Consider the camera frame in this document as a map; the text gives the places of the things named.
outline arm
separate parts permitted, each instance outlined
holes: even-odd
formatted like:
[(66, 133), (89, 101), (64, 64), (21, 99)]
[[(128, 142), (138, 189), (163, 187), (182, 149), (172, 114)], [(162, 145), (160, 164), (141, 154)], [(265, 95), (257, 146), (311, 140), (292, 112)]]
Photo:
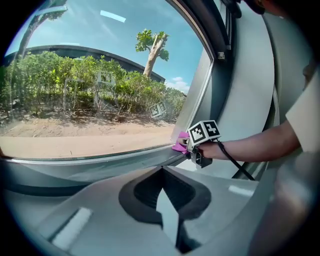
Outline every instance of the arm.
[[(223, 142), (225, 150), (236, 161), (266, 162), (286, 156), (300, 147), (298, 138), (286, 120), (279, 126), (270, 128), (248, 138)], [(227, 160), (215, 142), (198, 146), (203, 156)]]

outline pink cloth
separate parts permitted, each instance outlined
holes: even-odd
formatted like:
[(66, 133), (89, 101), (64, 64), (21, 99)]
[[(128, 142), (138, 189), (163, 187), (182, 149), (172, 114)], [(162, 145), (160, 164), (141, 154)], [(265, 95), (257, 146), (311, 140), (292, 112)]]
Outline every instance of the pink cloth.
[[(178, 138), (190, 138), (189, 136), (189, 133), (188, 132), (180, 132)], [(186, 154), (188, 151), (187, 151), (187, 146), (186, 145), (181, 145), (179, 142), (175, 142), (175, 145), (172, 146), (172, 149), (175, 150), (175, 151), (179, 151), (181, 152), (182, 154)]]

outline building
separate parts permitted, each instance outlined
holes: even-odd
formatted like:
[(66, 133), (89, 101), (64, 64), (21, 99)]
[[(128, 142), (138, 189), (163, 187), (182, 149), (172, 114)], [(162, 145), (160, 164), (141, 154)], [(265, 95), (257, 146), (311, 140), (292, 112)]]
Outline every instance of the building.
[[(100, 59), (101, 55), (104, 55), (104, 59), (106, 61), (115, 60), (118, 62), (121, 67), (127, 71), (138, 71), (143, 73), (145, 67), (135, 63), (127, 58), (115, 55), (113, 53), (93, 49), (89, 47), (77, 46), (77, 45), (44, 45), (44, 46), (36, 46), (30, 47), (26, 49), (26, 52), (31, 52), (32, 54), (40, 54), (44, 51), (55, 52), (60, 57), (69, 57), (72, 59), (80, 58), (82, 56), (93, 56), (95, 59)], [(8, 66), (15, 57), (15, 52), (8, 54), (3, 59), (3, 64)], [(155, 72), (151, 73), (150, 78), (157, 82), (164, 82), (166, 79)]]

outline sky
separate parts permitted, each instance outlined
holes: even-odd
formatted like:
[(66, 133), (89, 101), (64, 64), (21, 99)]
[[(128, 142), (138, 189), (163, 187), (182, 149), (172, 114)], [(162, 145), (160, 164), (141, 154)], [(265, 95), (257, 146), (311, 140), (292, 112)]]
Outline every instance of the sky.
[[(66, 6), (62, 17), (46, 20), (35, 30), (27, 47), (77, 45), (110, 52), (145, 66), (149, 51), (136, 52), (137, 33), (143, 29), (152, 33), (164, 31), (169, 35), (165, 46), (169, 60), (158, 57), (152, 71), (164, 77), (168, 87), (188, 92), (203, 45), (165, 0), (67, 0)], [(122, 18), (103, 16), (101, 11)], [(18, 50), (31, 19), (32, 16), (17, 33), (6, 55)]]

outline window glass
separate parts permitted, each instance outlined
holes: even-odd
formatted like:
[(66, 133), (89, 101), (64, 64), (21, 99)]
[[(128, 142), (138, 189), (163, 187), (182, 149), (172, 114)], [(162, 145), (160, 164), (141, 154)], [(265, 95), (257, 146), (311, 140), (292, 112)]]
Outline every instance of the window glass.
[(225, 4), (223, 2), (221, 2), (221, 0), (214, 0), (214, 3), (221, 14), (224, 25), (226, 25), (226, 11), (227, 11), (227, 9), (226, 9)]
[(1, 150), (74, 158), (171, 144), (203, 50), (165, 0), (47, 1), (1, 67)]

